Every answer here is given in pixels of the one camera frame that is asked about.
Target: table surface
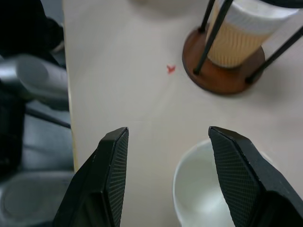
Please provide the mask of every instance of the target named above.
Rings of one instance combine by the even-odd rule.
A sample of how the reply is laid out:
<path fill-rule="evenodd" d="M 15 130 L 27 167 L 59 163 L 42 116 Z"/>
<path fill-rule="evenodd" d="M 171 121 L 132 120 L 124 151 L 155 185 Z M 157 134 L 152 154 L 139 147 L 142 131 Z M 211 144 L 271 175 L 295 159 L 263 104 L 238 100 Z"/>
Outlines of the table surface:
<path fill-rule="evenodd" d="M 107 132 L 129 127 L 122 227 L 176 226 L 175 168 L 208 139 L 210 125 L 250 138 L 303 198 L 303 40 L 249 91 L 211 94 L 189 79 L 181 60 L 206 6 L 206 0 L 64 0 L 76 166 Z M 267 56 L 302 19 L 295 16 L 264 44 Z M 168 74 L 167 65 L 175 72 Z"/>

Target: textured gripper pad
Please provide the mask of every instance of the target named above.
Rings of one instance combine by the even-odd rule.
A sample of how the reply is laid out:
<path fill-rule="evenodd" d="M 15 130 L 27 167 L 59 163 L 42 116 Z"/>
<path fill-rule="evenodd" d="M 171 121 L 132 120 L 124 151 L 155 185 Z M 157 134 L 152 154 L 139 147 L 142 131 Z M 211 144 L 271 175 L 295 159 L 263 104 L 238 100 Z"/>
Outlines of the textured gripper pad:
<path fill-rule="evenodd" d="M 261 195 L 253 171 L 236 145 L 215 130 L 209 131 L 220 187 L 236 227 L 248 227 Z"/>
<path fill-rule="evenodd" d="M 128 131 L 117 141 L 110 173 L 107 179 L 107 194 L 115 227 L 120 226 L 125 192 Z"/>

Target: brown wooden base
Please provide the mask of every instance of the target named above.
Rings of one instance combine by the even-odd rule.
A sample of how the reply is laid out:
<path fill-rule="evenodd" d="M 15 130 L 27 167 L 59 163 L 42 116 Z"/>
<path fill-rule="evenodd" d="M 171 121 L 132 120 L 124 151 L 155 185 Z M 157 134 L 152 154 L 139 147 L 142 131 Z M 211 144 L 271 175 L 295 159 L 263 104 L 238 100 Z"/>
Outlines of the brown wooden base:
<path fill-rule="evenodd" d="M 250 76 L 265 61 L 262 47 L 237 68 L 221 68 L 206 59 L 200 74 L 195 75 L 193 73 L 205 48 L 206 33 L 207 31 L 199 33 L 198 30 L 194 30 L 184 43 L 182 61 L 185 71 L 191 80 L 199 87 L 221 95 L 237 94 L 250 88 L 252 84 L 245 83 L 245 78 Z M 254 83 L 257 82 L 262 73 L 260 73 Z"/>

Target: white ceramic cup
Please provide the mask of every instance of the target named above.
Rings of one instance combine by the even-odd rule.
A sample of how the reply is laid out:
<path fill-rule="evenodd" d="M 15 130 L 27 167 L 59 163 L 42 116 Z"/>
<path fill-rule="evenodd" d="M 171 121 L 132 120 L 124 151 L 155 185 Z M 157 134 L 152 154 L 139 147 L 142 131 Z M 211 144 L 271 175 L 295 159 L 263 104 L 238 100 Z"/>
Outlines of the white ceramic cup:
<path fill-rule="evenodd" d="M 234 227 L 219 185 L 210 140 L 197 144 L 182 157 L 172 194 L 182 227 Z"/>

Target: small red object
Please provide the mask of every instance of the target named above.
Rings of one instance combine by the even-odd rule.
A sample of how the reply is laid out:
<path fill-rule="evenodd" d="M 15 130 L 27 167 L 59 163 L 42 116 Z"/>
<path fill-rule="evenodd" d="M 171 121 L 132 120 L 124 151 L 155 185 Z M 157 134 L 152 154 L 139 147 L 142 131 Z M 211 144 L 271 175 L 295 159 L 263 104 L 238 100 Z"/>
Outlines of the small red object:
<path fill-rule="evenodd" d="M 167 73 L 171 74 L 171 73 L 173 73 L 175 71 L 176 66 L 174 65 L 174 66 L 171 67 L 171 66 L 167 65 L 166 68 L 168 69 Z"/>

